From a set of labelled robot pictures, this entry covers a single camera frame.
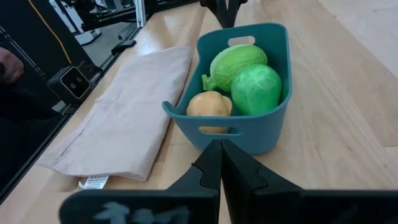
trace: cable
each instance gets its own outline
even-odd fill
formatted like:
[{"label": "cable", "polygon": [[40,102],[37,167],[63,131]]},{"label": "cable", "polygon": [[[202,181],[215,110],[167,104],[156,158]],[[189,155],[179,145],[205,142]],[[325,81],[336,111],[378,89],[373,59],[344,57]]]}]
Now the cable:
[{"label": "cable", "polygon": [[45,26],[47,26],[47,28],[49,29],[49,31],[52,33],[52,35],[54,35],[54,37],[56,38],[56,40],[58,41],[58,43],[60,44],[63,53],[65,54],[66,58],[69,61],[69,64],[72,64],[72,61],[70,60],[70,57],[68,55],[68,52],[65,50],[65,47],[62,44],[62,41],[58,38],[58,36],[55,34],[55,32],[51,29],[51,27],[47,24],[47,22],[44,20],[43,16],[41,15],[41,13],[39,12],[39,10],[37,10],[37,8],[33,5],[32,0],[28,0],[29,4],[32,6],[32,8],[34,9],[34,11],[37,13],[37,15],[40,17],[40,19],[43,21],[43,23],[45,24]]}]

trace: basket handle hole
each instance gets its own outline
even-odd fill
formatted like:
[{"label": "basket handle hole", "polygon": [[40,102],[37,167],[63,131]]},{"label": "basket handle hole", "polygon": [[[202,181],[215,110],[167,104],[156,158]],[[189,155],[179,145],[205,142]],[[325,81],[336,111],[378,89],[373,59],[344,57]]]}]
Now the basket handle hole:
[{"label": "basket handle hole", "polygon": [[254,44],[256,39],[253,36],[236,37],[228,40],[229,46],[234,46],[237,44]]},{"label": "basket handle hole", "polygon": [[199,131],[202,134],[209,135],[228,135],[228,136],[239,136],[242,134],[240,128],[228,128],[228,127],[213,127],[213,126],[200,126]]}]

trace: person's hand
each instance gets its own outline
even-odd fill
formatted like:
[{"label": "person's hand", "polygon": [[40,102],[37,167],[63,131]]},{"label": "person's hand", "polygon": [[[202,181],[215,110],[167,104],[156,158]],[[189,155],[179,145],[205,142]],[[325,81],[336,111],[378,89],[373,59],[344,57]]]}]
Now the person's hand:
[{"label": "person's hand", "polygon": [[14,83],[24,73],[24,64],[9,50],[0,47],[0,63],[6,67],[6,72],[0,76],[0,83]]}]

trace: paper bag label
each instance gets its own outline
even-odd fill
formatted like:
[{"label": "paper bag label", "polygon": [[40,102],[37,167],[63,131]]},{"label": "paper bag label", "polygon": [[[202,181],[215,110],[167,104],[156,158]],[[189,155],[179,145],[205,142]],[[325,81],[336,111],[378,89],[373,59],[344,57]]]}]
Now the paper bag label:
[{"label": "paper bag label", "polygon": [[83,185],[79,181],[79,187],[87,190],[87,189],[103,189],[106,181],[108,181],[108,175],[94,175],[94,176],[89,176]]}]

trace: wooden tabletop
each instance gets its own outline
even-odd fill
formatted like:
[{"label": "wooden tabletop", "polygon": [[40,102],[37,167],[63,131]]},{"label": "wooden tabletop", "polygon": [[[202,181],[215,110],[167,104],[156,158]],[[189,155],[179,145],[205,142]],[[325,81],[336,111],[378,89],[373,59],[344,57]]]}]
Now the wooden tabletop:
[{"label": "wooden tabletop", "polygon": [[[253,0],[236,26],[279,22],[289,32],[293,97],[276,148],[255,158],[308,189],[398,188],[398,80],[318,0]],[[74,130],[132,55],[195,47],[220,29],[212,13],[190,4],[154,15],[61,130],[47,153]],[[190,73],[197,64],[193,55]],[[107,189],[165,189],[200,154],[171,122],[149,180],[110,177]],[[0,206],[2,223],[58,223],[60,204],[78,178],[34,165]],[[222,195],[220,223],[229,223]]]}]

